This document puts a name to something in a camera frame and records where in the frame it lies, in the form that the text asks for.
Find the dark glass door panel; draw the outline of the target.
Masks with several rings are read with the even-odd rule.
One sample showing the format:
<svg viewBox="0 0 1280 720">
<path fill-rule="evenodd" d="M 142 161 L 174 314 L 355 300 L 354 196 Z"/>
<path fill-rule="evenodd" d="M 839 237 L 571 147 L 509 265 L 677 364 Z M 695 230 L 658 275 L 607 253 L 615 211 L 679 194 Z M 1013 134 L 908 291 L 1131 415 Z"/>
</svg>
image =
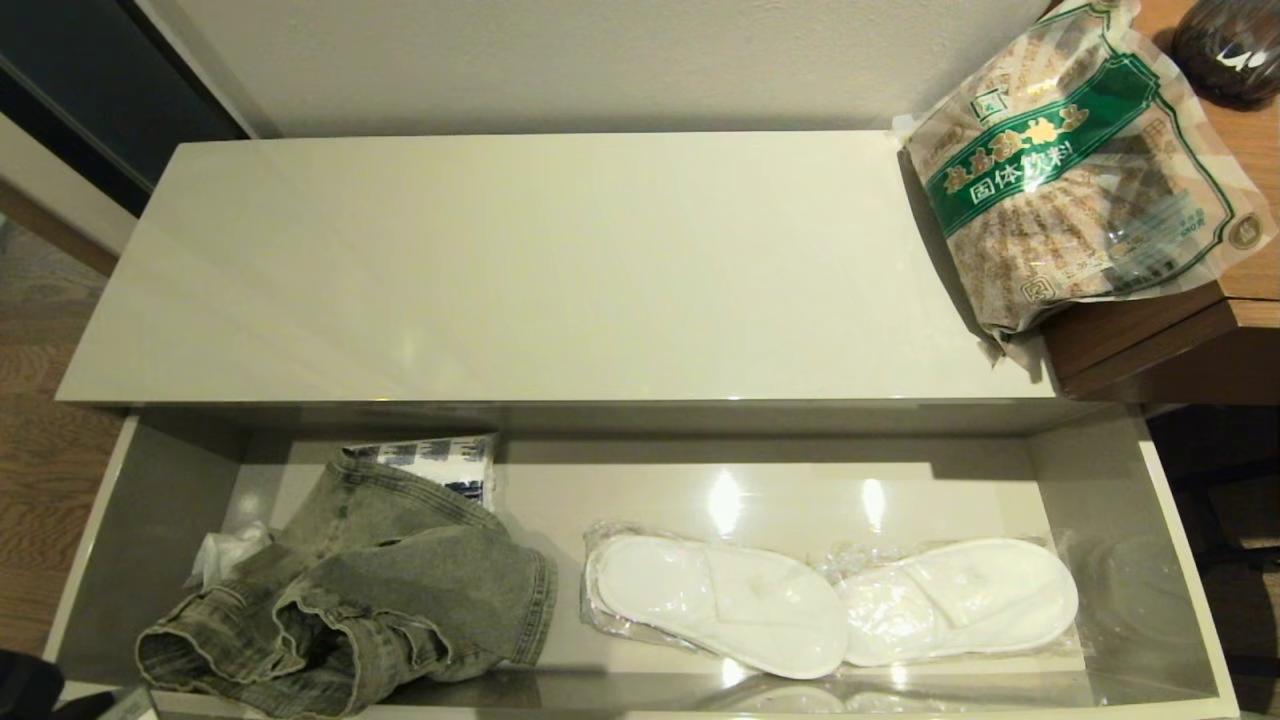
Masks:
<svg viewBox="0 0 1280 720">
<path fill-rule="evenodd" d="M 0 114 L 132 217 L 180 145 L 246 136 L 141 0 L 0 0 Z"/>
</svg>

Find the brown wooden desk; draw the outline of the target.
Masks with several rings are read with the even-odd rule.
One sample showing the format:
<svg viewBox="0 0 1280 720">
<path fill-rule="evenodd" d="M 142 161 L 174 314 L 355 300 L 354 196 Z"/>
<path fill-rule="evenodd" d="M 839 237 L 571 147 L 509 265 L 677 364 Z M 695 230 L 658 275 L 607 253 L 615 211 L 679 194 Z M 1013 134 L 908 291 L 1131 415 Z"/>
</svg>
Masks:
<svg viewBox="0 0 1280 720">
<path fill-rule="evenodd" d="M 1280 404 L 1280 234 L 1152 297 L 1062 305 L 1039 336 L 1069 398 Z"/>
</svg>

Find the white disposable slipper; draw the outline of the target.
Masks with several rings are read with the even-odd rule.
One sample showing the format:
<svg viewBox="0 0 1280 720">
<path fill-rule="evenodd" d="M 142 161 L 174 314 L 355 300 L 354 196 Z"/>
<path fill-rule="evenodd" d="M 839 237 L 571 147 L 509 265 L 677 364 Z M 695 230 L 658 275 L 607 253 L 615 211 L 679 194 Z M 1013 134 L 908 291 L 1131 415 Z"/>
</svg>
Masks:
<svg viewBox="0 0 1280 720">
<path fill-rule="evenodd" d="M 849 651 L 832 584 L 782 553 L 622 534 L 588 556 L 588 605 L 762 673 L 829 675 Z"/>
<path fill-rule="evenodd" d="M 1024 539 L 946 544 L 844 578 L 845 660 L 859 667 L 1053 643 L 1079 609 L 1066 564 Z"/>
</svg>

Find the white blue printed packet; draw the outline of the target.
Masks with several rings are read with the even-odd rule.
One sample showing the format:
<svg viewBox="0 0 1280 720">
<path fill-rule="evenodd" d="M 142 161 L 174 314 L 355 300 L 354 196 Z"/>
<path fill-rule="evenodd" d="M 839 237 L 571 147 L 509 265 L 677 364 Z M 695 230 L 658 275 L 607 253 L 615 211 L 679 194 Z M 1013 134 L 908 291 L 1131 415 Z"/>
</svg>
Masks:
<svg viewBox="0 0 1280 720">
<path fill-rule="evenodd" d="M 342 452 L 369 462 L 398 468 L 470 498 L 486 510 L 495 507 L 494 464 L 499 436 L 445 436 L 426 439 L 346 446 Z"/>
</svg>

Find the white plastic bag roll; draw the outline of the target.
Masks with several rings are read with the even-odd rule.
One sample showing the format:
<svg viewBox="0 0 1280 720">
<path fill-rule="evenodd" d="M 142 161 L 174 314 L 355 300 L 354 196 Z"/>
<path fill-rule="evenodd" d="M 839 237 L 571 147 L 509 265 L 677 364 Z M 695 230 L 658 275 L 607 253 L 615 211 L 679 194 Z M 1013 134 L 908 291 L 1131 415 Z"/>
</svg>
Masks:
<svg viewBox="0 0 1280 720">
<path fill-rule="evenodd" d="M 187 589 L 210 589 L 228 579 L 239 564 L 268 547 L 271 542 L 273 534 L 261 521 L 252 521 L 232 534 L 206 534 L 195 555 L 195 561 L 183 587 Z"/>
</svg>

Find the brown grain packet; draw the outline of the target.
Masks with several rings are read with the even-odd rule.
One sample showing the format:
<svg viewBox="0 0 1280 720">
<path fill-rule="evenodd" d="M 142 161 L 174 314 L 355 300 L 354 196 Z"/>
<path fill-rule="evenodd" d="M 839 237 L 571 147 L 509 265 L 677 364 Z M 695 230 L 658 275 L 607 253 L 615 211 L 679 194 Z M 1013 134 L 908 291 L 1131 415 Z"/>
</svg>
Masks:
<svg viewBox="0 0 1280 720">
<path fill-rule="evenodd" d="M 1062 0 L 904 136 L 975 322 L 1019 365 L 1048 316 L 1220 278 L 1280 228 L 1140 0 Z"/>
</svg>

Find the glossy white low cabinet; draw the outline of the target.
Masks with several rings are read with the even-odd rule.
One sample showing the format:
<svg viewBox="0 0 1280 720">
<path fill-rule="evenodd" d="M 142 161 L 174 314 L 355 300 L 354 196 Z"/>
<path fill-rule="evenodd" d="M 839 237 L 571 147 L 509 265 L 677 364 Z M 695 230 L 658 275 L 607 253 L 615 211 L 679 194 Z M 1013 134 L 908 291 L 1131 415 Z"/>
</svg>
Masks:
<svg viewBox="0 0 1280 720">
<path fill-rule="evenodd" d="M 97 407 L 1069 413 L 996 360 L 884 131 L 188 143 L 58 398 Z"/>
</svg>

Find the white cabinet drawer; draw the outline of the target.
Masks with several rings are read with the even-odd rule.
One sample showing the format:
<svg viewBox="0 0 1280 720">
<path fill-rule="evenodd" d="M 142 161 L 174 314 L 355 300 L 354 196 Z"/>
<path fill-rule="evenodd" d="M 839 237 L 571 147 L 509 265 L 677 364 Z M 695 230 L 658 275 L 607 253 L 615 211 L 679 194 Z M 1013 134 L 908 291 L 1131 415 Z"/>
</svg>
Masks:
<svg viewBox="0 0 1280 720">
<path fill-rule="evenodd" d="M 495 510 L 559 564 L 540 665 L 419 682 L 361 720 L 1224 720 L 1239 715 L 1139 413 L 1062 400 L 148 407 L 125 421 L 45 650 L 68 694 L 133 685 L 201 539 L 282 527 L 343 443 L 494 430 Z M 822 561 L 1036 537 L 1082 606 L 1052 653 L 769 679 L 579 620 L 582 537 L 631 521 Z"/>
</svg>

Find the grey-green denim shorts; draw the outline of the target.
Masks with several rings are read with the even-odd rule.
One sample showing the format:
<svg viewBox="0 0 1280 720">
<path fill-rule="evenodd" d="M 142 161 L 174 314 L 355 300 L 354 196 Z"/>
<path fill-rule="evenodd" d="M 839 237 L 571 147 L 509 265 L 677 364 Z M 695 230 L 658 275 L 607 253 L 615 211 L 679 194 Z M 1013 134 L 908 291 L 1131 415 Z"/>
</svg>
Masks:
<svg viewBox="0 0 1280 720">
<path fill-rule="evenodd" d="M 481 503 L 338 454 L 274 541 L 145 629 L 142 678 L 273 720 L 344 720 L 399 687 L 531 666 L 558 568 Z"/>
</svg>

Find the clear plastic slipper bag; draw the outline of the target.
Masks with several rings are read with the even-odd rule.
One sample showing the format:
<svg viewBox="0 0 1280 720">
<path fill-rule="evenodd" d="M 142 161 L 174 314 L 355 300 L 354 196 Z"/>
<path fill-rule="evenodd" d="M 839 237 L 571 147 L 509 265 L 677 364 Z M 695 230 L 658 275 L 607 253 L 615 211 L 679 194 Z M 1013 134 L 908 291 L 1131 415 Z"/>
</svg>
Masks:
<svg viewBox="0 0 1280 720">
<path fill-rule="evenodd" d="M 671 534 L 671 533 L 660 533 L 658 530 L 645 530 L 645 529 L 643 529 L 640 527 L 627 527 L 627 525 L 616 525 L 616 524 L 614 525 L 600 524 L 598 527 L 594 527 L 593 529 L 590 529 L 589 533 L 585 534 L 585 538 L 584 538 L 585 547 L 586 547 L 586 560 L 585 560 L 585 564 L 588 561 L 589 553 L 595 547 L 598 547 L 603 541 L 607 541 L 607 539 L 609 539 L 609 538 L 612 538 L 614 536 L 622 536 L 622 534 L 659 536 L 659 537 L 676 538 L 676 539 L 707 542 L 707 543 L 713 543 L 713 544 L 732 544 L 732 543 L 723 542 L 723 541 L 713 542 L 713 541 L 704 541 L 704 539 L 692 539 L 692 538 L 687 538 L 687 537 L 682 537 L 682 536 L 675 536 L 675 534 Z M 1023 538 L 1012 538 L 1012 539 L 1029 541 L 1029 542 L 1033 542 L 1036 544 L 1044 546 L 1046 548 L 1053 551 L 1060 557 L 1060 555 L 1057 553 L 1056 548 L 1052 544 L 1047 543 L 1046 541 L 1043 541 L 1043 539 L 1041 539 L 1038 537 L 1034 537 L 1034 538 L 1030 538 L 1030 539 L 1023 539 Z M 974 539 L 963 539 L 963 541 L 959 541 L 959 542 L 964 542 L 964 541 L 974 541 Z M 841 582 L 846 577 L 851 577 L 855 573 L 859 573 L 859 571 L 863 571 L 863 570 L 867 570 L 867 569 L 872 569 L 872 568 L 876 568 L 876 566 L 879 566 L 879 565 L 883 565 L 883 564 L 887 564 L 887 562 L 892 562 L 892 561 L 896 561 L 896 560 L 906 559 L 906 557 L 910 557 L 910 556 L 913 556 L 915 553 L 925 552 L 928 550 L 936 550 L 938 547 L 942 547 L 942 546 L 946 546 L 946 544 L 952 544 L 952 543 L 959 543 L 959 542 L 950 542 L 950 543 L 942 543 L 942 544 L 934 543 L 934 544 L 928 544 L 928 546 L 924 546 L 924 547 L 918 547 L 918 548 L 914 548 L 914 550 L 910 550 L 910 551 L 906 551 L 906 552 L 901 551 L 901 550 L 891 550 L 891 548 L 863 548 L 863 547 L 852 547 L 852 548 L 846 548 L 846 550 L 837 550 L 837 551 L 827 555 L 820 561 L 813 562 L 813 564 L 804 562 L 804 561 L 801 561 L 799 559 L 787 556 L 785 553 L 782 553 L 782 555 L 785 555 L 787 557 L 791 557 L 794 560 L 797 560 L 799 562 L 803 562 L 803 564 L 808 565 L 809 568 L 817 570 L 835 588 L 838 582 Z M 732 544 L 732 546 L 741 546 L 741 547 L 746 547 L 746 548 L 762 550 L 762 548 L 744 546 L 744 544 Z M 719 655 L 704 651 L 701 648 L 698 648 L 696 646 L 685 643 L 682 641 L 677 641 L 673 637 L 666 635 L 666 634 L 663 634 L 663 633 L 660 633 L 660 632 L 658 632 L 658 630 L 655 630 L 653 628 L 643 626 L 643 625 L 639 625 L 639 624 L 623 623 L 618 618 L 613 618 L 613 616 L 608 615 L 605 611 L 603 611 L 600 609 L 591 609 L 591 607 L 589 607 L 589 605 L 588 605 L 588 592 L 582 588 L 582 580 L 584 580 L 584 577 L 585 577 L 585 564 L 584 564 L 584 568 L 582 568 L 582 579 L 581 579 L 581 583 L 580 583 L 580 616 L 581 616 L 582 623 L 588 624 L 589 626 L 593 626 L 598 632 L 604 633 L 607 635 L 613 635 L 613 637 L 618 637 L 618 638 L 626 638 L 626 639 L 634 639 L 634 641 L 646 642 L 649 644 L 664 644 L 664 646 L 668 646 L 668 647 L 675 647 L 675 648 L 680 648 L 680 650 L 689 650 L 689 651 L 692 651 L 692 652 L 708 653 L 708 655 L 714 655 L 717 657 L 721 657 Z M 1000 656 L 1000 655 L 1024 655 L 1024 653 L 1034 653 L 1034 652 L 1038 652 L 1038 651 L 1044 650 L 1044 648 L 1056 648 L 1056 647 L 1059 647 L 1061 644 L 1065 644 L 1068 642 L 1069 633 L 1073 630 L 1074 625 L 1075 625 L 1075 623 L 1073 624 L 1073 626 L 1068 632 L 1065 632 L 1061 637 L 1059 637 L 1053 643 L 1042 646 L 1042 647 L 1036 648 L 1036 650 L 1023 651 L 1023 652 L 1018 652 L 1018 653 L 966 653 L 966 655 L 959 655 L 959 656 L 969 656 L 969 655 L 979 655 L 979 656 L 986 656 L 986 655 L 996 655 L 996 656 Z M 933 662 L 933 661 L 940 661 L 940 660 L 943 660 L 943 659 L 936 659 L 936 660 L 931 660 L 931 661 L 915 661 L 915 662 L 909 662 L 909 664 Z M 890 667 L 890 666 L 895 666 L 895 665 L 902 665 L 902 664 L 893 664 L 893 665 L 878 666 L 878 667 Z M 845 660 L 844 664 L 841 664 L 837 670 L 835 670 L 833 673 L 831 673 L 827 676 L 831 676 L 831 675 L 836 674 L 837 671 L 840 671 L 842 669 L 846 669 L 846 667 L 859 667 L 859 666 L 854 666 L 851 664 L 847 664 L 846 660 Z"/>
</svg>

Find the dark glass vase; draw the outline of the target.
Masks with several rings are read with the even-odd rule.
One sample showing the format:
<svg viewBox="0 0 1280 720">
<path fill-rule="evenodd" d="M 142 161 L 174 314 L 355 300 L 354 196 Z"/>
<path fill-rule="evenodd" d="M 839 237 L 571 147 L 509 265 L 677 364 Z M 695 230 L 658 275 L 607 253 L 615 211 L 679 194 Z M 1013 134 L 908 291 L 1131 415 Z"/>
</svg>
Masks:
<svg viewBox="0 0 1280 720">
<path fill-rule="evenodd" d="M 1206 97 L 1254 109 L 1280 97 L 1280 0 L 1196 0 L 1170 44 Z"/>
</svg>

